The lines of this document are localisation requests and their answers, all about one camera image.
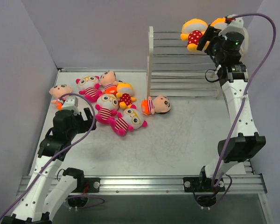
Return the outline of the yellow plush red dotted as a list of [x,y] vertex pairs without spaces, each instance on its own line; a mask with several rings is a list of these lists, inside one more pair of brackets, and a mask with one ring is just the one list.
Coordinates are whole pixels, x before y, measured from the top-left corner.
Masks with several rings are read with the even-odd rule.
[[212,27],[216,29],[223,30],[227,27],[227,23],[225,23],[225,17],[215,19],[211,24]]
[[129,83],[118,82],[116,97],[119,100],[119,107],[122,110],[130,108],[133,102],[136,101],[136,97],[134,96],[134,88]]
[[189,52],[196,52],[199,40],[204,35],[208,24],[201,19],[191,19],[185,22],[182,26],[180,39],[187,42],[187,50]]

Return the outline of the pink panda plush front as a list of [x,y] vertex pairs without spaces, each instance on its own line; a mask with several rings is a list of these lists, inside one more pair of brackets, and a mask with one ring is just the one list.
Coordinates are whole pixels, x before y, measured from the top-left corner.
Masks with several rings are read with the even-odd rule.
[[133,132],[141,127],[146,128],[148,123],[141,112],[134,108],[127,108],[122,113],[118,112],[117,118],[109,118],[108,124],[119,136],[125,136],[130,131]]

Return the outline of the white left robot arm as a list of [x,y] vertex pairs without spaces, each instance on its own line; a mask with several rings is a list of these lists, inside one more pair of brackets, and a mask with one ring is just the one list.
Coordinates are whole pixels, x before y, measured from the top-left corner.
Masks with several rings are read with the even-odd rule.
[[84,189],[84,172],[67,168],[57,186],[49,190],[68,151],[96,129],[94,108],[86,107],[84,112],[87,119],[73,109],[55,113],[53,126],[40,143],[26,190],[8,208],[11,215],[0,217],[0,224],[50,224],[67,196]]

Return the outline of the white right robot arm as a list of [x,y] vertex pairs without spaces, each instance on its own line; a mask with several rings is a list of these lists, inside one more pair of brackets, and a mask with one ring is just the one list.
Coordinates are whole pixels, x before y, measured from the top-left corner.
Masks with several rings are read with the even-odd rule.
[[241,62],[240,47],[244,36],[240,31],[221,30],[208,26],[199,40],[197,50],[205,52],[216,65],[216,74],[223,92],[231,129],[226,139],[218,142],[218,156],[201,168],[198,177],[185,177],[186,192],[223,191],[223,175],[234,166],[251,159],[266,144],[254,124],[248,98],[248,76],[246,66]]

